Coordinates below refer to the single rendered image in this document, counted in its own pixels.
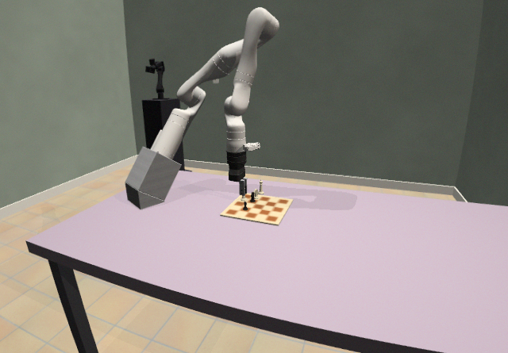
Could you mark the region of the brown and cream chessboard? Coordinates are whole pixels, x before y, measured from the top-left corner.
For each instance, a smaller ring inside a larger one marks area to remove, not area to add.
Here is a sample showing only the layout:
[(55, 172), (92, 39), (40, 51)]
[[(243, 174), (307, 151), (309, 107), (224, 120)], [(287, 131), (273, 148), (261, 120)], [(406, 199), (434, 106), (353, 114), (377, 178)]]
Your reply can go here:
[(240, 195), (220, 216), (279, 226), (293, 201), (288, 198), (258, 195), (255, 202), (250, 202), (251, 194), (247, 193), (245, 197), (248, 210), (243, 210), (245, 201), (241, 200)]

